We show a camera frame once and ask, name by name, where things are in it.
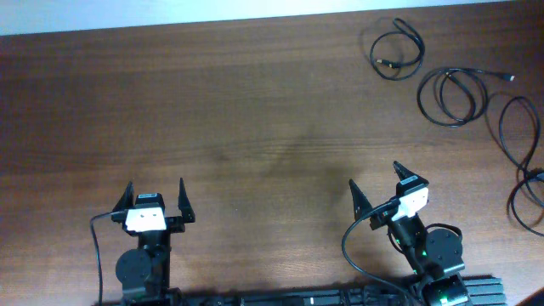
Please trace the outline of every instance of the wooden table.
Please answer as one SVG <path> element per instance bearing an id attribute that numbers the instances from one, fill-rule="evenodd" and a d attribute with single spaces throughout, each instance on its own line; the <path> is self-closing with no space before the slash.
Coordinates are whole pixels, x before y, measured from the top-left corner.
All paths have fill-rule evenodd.
<path id="1" fill-rule="evenodd" d="M 161 192 L 168 215 L 185 180 L 197 221 L 172 240 L 171 285 L 183 291 L 366 281 L 340 250 L 353 222 L 348 180 L 380 204 L 398 182 L 394 160 L 431 182 L 423 222 L 462 228 L 463 274 L 501 277 L 508 303 L 521 301 L 544 285 L 544 241 L 508 217 L 515 167 L 485 120 L 425 120 L 416 88 L 444 65 L 511 71 L 512 83 L 484 76 L 489 90 L 531 97 L 544 114 L 543 10 L 493 3 L 0 37 L 0 304 L 96 301 L 88 220 L 129 180 L 136 193 Z M 397 16 L 427 53 L 414 77 L 388 82 L 366 56 Z M 410 45 L 380 52 L 395 44 Z M 491 103 L 494 133 L 506 101 Z M 506 136 L 521 156 L 532 136 L 519 110 Z M 543 162 L 540 145 L 532 167 Z M 518 204 L 529 221 L 541 213 Z M 136 239 L 107 220 L 97 231 L 105 299 L 117 299 L 115 264 Z M 371 272 L 408 275 L 385 233 L 361 225 L 348 250 Z"/>

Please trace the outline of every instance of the wood grain surface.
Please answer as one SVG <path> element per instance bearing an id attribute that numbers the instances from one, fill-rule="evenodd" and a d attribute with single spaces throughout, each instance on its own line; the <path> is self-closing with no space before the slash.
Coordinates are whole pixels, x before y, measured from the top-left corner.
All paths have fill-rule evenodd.
<path id="1" fill-rule="evenodd" d="M 416 88 L 439 66 L 509 71 L 514 82 L 484 76 L 490 92 L 526 95 L 544 114 L 543 11 L 492 3 L 0 37 L 0 304 L 94 303 L 88 220 L 129 180 L 161 192 L 174 215 L 184 178 L 197 218 L 172 237 L 170 282 L 184 292 L 366 281 L 340 249 L 353 222 L 348 180 L 380 204 L 398 182 L 394 160 L 431 182 L 423 222 L 463 230 L 463 274 L 501 277 L 518 303 L 544 286 L 544 241 L 507 213 L 516 171 L 490 134 L 507 97 L 491 101 L 490 130 L 483 118 L 449 129 L 422 117 Z M 427 46 L 403 82 L 366 59 L 393 17 Z M 396 37 L 377 53 L 414 49 Z M 523 109 L 505 129 L 522 156 Z M 540 145 L 531 167 L 542 165 Z M 522 196 L 518 209 L 528 222 L 541 215 Z M 105 299 L 118 299 L 115 264 L 137 241 L 110 221 L 97 231 Z M 373 273 L 408 275 L 385 234 L 362 224 L 348 251 Z"/>

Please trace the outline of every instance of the white wall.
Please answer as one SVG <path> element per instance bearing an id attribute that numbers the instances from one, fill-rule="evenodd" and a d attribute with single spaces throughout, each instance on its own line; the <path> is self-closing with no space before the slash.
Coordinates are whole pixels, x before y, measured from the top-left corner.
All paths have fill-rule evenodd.
<path id="1" fill-rule="evenodd" d="M 0 35 L 498 0 L 0 0 Z"/>

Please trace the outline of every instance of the brown tabletop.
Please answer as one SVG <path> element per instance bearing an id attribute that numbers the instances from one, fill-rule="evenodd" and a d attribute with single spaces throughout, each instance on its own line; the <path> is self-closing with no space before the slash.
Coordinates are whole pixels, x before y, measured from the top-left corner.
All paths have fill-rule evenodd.
<path id="1" fill-rule="evenodd" d="M 507 71 L 514 82 L 483 76 L 490 93 L 526 95 L 544 114 L 543 11 L 492 3 L 0 37 L 0 304 L 94 303 L 88 220 L 129 180 L 174 215 L 184 178 L 196 223 L 172 237 L 170 283 L 182 291 L 366 281 L 340 249 L 354 219 L 348 180 L 380 204 L 394 195 L 394 160 L 430 181 L 422 221 L 463 230 L 463 274 L 501 277 L 508 303 L 521 301 L 544 286 L 544 240 L 507 214 L 515 166 L 484 118 L 433 125 L 416 89 L 444 65 Z M 414 77 L 390 82 L 366 56 L 397 16 L 427 52 Z M 405 59 L 415 49 L 400 37 L 377 53 L 399 48 Z M 491 101 L 493 133 L 506 101 Z M 505 121 L 516 156 L 530 145 L 527 118 L 517 107 Z M 542 165 L 540 145 L 531 167 Z M 541 215 L 522 196 L 518 209 L 529 223 Z M 117 299 L 116 261 L 137 240 L 109 220 L 97 231 L 105 300 Z M 357 228 L 353 260 L 410 274 L 386 232 Z"/>

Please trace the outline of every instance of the white label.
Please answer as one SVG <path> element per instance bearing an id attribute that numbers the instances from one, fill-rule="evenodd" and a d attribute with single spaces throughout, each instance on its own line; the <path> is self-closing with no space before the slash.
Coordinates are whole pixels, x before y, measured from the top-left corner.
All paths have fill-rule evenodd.
<path id="1" fill-rule="evenodd" d="M 143 194 L 143 195 L 138 195 L 138 198 L 139 198 L 139 199 L 145 199 L 145 198 L 148 198 L 148 197 L 156 197 L 156 194 Z"/>
<path id="2" fill-rule="evenodd" d="M 408 184 L 410 182 L 413 182 L 417 179 L 417 175 L 412 175 L 409 178 L 403 179 L 400 181 L 400 184 Z"/>

